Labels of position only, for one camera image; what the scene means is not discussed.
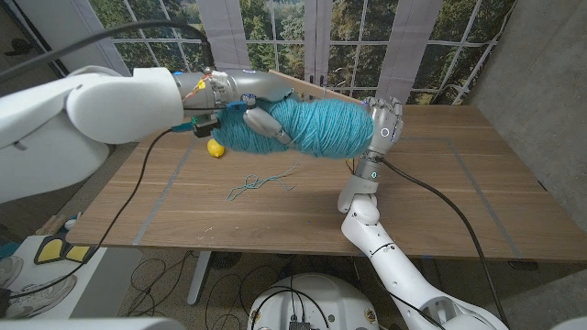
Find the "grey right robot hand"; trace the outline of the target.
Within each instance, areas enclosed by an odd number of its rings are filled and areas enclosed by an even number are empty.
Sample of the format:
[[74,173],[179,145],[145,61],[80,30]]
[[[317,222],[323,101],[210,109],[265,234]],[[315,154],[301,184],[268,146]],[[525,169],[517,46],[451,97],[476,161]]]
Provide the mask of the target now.
[[360,155],[354,175],[369,181],[375,181],[381,159],[397,143],[402,135],[403,104],[396,98],[389,99],[367,97],[362,101],[374,124],[371,143]]

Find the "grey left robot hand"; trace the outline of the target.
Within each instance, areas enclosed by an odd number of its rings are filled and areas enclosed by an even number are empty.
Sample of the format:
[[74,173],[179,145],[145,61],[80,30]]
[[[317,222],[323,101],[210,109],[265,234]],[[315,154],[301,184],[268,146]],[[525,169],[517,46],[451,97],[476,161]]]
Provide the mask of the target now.
[[208,137],[215,129],[227,128],[227,121],[220,117],[234,115],[258,136],[283,145],[292,142],[282,124],[260,106],[262,102],[299,99],[283,78],[264,71],[210,68],[203,72],[176,72],[173,78],[183,98],[184,114],[191,118],[197,137]]

